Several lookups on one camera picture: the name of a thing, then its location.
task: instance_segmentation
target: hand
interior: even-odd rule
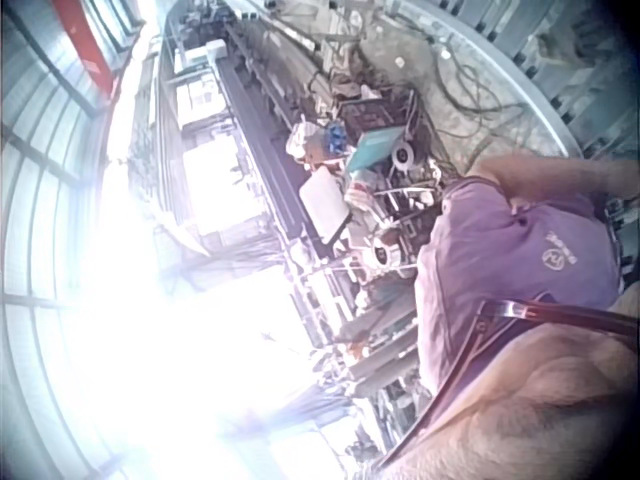
[[[636,160],[614,160],[608,165],[607,190],[623,200],[640,195],[640,163]]]

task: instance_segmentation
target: skin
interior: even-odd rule
[[[512,203],[591,193],[626,200],[640,194],[640,165],[628,160],[591,162],[513,154],[486,158],[467,175],[497,183]]]
[[[637,162],[512,154],[468,173],[512,204],[568,194],[640,194]],[[611,307],[637,321],[640,286]],[[515,339],[448,410],[376,478],[566,480],[606,454],[636,395],[638,358],[586,329],[542,325]]]

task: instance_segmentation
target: metal rail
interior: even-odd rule
[[[407,18],[419,19],[418,22],[421,25],[424,25],[425,16],[431,17],[467,40],[530,105],[558,144],[563,155],[582,156],[578,142],[549,100],[495,44],[471,26],[427,0],[403,0],[398,7],[398,13]]]

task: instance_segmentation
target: red panel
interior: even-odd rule
[[[82,0],[51,0],[85,70],[107,95],[113,90],[113,75],[98,47],[82,8]]]

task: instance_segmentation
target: metal rod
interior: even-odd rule
[[[16,26],[18,32],[20,32],[20,34],[27,42],[27,45],[31,47],[38,58],[42,61],[42,63],[47,66],[51,74],[55,77],[56,80],[58,80],[58,83],[62,85],[62,88],[65,89],[69,96],[73,98],[73,100],[78,105],[80,105],[80,107],[87,113],[87,115],[89,115],[90,117],[95,117],[99,113],[99,110],[91,105],[89,101],[71,85],[69,80],[67,80],[62,72],[58,70],[58,68],[54,65],[46,52],[42,49],[38,41],[34,38],[34,36],[31,34],[27,26],[24,24],[20,16],[13,10],[13,8],[10,7],[6,2],[3,2],[2,6],[4,8],[4,13]]]

